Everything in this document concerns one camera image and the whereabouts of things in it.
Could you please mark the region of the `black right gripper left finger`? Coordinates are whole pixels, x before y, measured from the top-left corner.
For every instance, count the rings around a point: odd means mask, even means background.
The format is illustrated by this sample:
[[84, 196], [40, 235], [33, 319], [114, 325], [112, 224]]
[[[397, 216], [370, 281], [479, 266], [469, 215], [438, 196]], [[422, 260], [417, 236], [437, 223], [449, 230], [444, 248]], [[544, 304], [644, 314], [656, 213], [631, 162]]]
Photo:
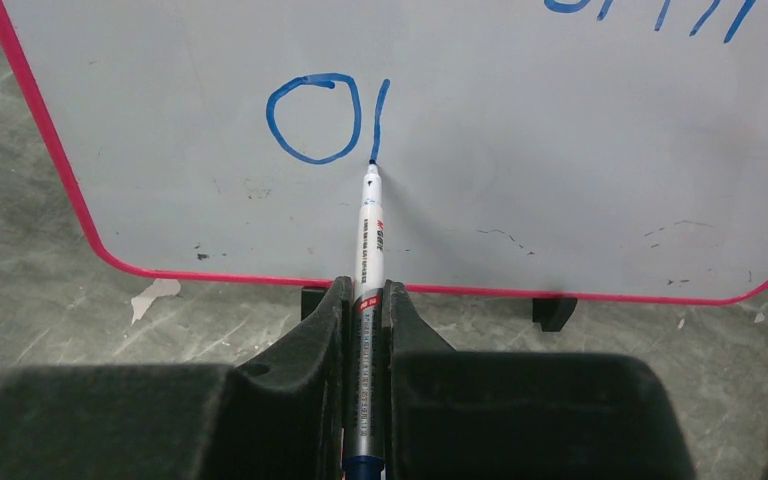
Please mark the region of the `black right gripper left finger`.
[[0, 479], [340, 478], [351, 288], [241, 365], [0, 371]]

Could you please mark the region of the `pink framed whiteboard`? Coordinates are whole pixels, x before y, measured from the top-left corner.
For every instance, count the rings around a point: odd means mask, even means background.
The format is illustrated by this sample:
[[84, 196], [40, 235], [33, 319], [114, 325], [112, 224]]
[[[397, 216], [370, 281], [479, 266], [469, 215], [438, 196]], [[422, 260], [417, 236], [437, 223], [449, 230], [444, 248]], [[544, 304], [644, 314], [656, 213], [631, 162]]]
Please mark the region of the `pink framed whiteboard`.
[[136, 275], [349, 275], [375, 158], [414, 291], [768, 287], [768, 1], [0, 1], [0, 44]]

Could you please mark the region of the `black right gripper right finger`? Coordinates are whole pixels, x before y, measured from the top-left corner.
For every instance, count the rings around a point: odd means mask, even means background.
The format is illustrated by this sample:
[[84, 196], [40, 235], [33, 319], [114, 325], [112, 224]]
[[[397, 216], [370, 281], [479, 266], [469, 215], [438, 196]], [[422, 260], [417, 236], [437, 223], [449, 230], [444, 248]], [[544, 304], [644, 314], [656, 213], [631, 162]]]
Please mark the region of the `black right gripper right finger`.
[[458, 351], [388, 282], [391, 479], [692, 479], [669, 395], [605, 353]]

